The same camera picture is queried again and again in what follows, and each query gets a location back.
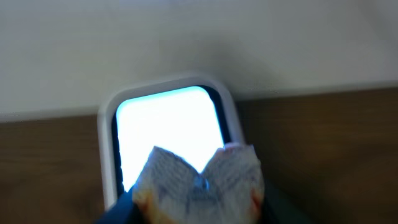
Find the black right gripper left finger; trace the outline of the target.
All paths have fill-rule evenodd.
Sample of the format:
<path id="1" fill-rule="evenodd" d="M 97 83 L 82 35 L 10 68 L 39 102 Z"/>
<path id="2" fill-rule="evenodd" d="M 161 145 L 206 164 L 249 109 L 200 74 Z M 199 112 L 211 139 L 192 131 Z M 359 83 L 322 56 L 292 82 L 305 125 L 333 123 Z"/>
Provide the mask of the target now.
<path id="1" fill-rule="evenodd" d="M 145 224 L 143 214 L 132 200 L 132 190 L 122 194 L 112 208 L 95 220 L 95 224 Z"/>

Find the orange snack packet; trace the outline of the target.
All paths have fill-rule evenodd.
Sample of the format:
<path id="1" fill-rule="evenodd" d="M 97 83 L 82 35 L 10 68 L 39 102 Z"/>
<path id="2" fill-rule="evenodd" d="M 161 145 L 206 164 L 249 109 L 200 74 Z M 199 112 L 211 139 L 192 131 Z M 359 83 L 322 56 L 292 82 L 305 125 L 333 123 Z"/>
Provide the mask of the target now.
<path id="1" fill-rule="evenodd" d="M 217 150 L 202 172 L 155 147 L 132 188 L 132 201 L 148 223 L 257 223 L 264 194 L 252 146 Z"/>

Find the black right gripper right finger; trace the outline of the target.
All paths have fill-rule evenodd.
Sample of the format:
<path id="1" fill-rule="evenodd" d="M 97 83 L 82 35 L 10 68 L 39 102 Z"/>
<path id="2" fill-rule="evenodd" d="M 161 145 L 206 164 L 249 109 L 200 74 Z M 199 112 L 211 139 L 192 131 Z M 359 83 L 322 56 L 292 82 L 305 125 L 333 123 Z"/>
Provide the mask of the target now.
<path id="1" fill-rule="evenodd" d="M 301 212 L 272 183 L 265 183 L 261 223 L 268 224 L 311 224 L 311 219 Z"/>

